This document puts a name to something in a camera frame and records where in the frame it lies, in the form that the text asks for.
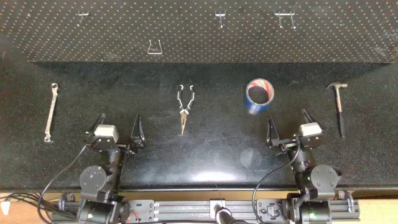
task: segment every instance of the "workbench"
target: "workbench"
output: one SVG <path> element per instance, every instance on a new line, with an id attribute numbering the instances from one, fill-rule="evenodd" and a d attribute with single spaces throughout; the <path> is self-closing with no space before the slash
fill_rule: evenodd
<path id="1" fill-rule="evenodd" d="M 319 164 L 340 168 L 338 189 L 396 189 L 398 124 L 397 65 L 380 63 L 98 63 L 19 60 L 11 52 L 0 63 L 0 191 L 37 192 L 77 155 L 85 131 L 100 113 L 129 140 L 140 114 L 147 149 L 126 156 L 122 191 L 251 190 L 263 175 L 288 161 L 266 147 L 267 117 L 281 139 L 303 124 L 306 109 L 323 129 L 313 150 Z M 269 80 L 275 98 L 269 109 L 250 115 L 244 90 L 254 78 Z M 333 90 L 341 90 L 346 139 L 340 139 Z M 52 143 L 44 129 L 60 86 Z M 194 85 L 195 102 L 183 136 L 177 88 Z M 183 94 L 183 100 L 190 94 Z M 79 191 L 84 168 L 101 165 L 85 151 L 51 186 L 53 192 Z M 290 169 L 264 181 L 266 190 L 292 190 Z"/>

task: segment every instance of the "pegboard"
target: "pegboard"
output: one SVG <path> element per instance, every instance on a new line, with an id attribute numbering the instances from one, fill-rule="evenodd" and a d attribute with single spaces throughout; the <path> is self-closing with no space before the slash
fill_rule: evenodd
<path id="1" fill-rule="evenodd" d="M 29 61 L 395 62 L 398 54 L 396 0 L 41 0 L 0 9 L 1 36 Z M 279 23 L 279 12 L 294 15 Z M 150 40 L 158 54 L 148 54 Z"/>

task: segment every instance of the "tape roll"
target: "tape roll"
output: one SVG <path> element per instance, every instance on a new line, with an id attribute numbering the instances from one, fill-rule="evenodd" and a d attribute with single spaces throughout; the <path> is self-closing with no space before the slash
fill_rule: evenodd
<path id="1" fill-rule="evenodd" d="M 251 88 L 262 88 L 264 90 L 264 94 L 267 94 L 268 100 L 265 103 L 256 102 L 250 96 L 251 92 L 249 91 Z M 274 87 L 272 87 L 271 83 L 263 78 L 257 78 L 255 80 L 251 80 L 246 87 L 246 104 L 249 108 L 249 112 L 251 114 L 257 114 L 258 112 L 265 110 L 272 103 L 274 99 Z"/>

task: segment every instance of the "wrench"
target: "wrench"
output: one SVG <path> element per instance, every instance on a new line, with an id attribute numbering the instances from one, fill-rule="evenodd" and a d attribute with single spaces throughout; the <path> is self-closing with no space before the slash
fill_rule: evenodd
<path id="1" fill-rule="evenodd" d="M 50 128 L 51 128 L 52 116 L 54 114 L 54 109 L 55 109 L 55 102 L 57 101 L 57 96 L 58 96 L 58 84 L 56 83 L 51 84 L 51 90 L 52 90 L 52 101 L 51 101 L 49 118 L 47 119 L 47 125 L 45 127 L 44 142 L 51 142 Z"/>

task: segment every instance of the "pliers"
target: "pliers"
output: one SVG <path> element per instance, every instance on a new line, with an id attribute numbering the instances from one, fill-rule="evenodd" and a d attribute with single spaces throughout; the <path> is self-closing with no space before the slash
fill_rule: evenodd
<path id="1" fill-rule="evenodd" d="M 184 89 L 183 85 L 180 85 L 180 88 L 178 89 L 177 92 L 177 99 L 178 102 L 180 103 L 180 114 L 181 114 L 181 135 L 184 134 L 184 129 L 185 129 L 185 124 L 187 123 L 187 115 L 189 114 L 189 111 L 192 107 L 193 101 L 195 99 L 195 91 L 193 90 L 193 85 L 190 86 L 191 89 L 191 100 L 189 101 L 188 105 L 186 108 L 184 108 L 184 106 L 182 105 L 181 102 L 181 94 L 182 94 L 182 90 Z"/>

